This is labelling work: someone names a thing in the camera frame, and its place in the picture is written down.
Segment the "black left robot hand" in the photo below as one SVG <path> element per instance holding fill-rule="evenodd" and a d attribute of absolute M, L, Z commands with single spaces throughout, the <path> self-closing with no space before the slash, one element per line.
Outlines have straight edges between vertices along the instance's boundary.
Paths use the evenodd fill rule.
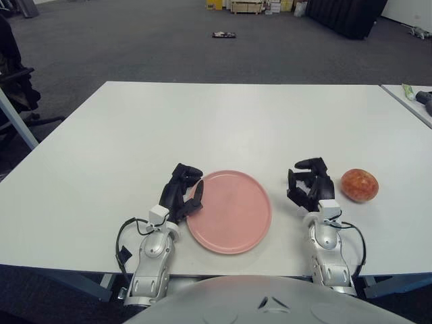
<path fill-rule="evenodd" d="M 204 192 L 203 172 L 195 167 L 178 163 L 165 185 L 159 205 L 169 210 L 167 220 L 178 225 L 187 216 L 202 209 Z M 184 195 L 187 189 L 196 186 L 194 195 L 187 201 Z"/>

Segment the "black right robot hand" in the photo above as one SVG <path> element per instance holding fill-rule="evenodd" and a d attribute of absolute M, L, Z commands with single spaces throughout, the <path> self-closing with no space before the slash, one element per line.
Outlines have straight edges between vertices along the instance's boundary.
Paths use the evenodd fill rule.
<path fill-rule="evenodd" d="M 327 166 L 321 157 L 299 161 L 294 167 L 307 171 L 288 170 L 287 197 L 293 203 L 308 212 L 318 212 L 320 200 L 335 198 L 334 183 L 327 175 Z"/>

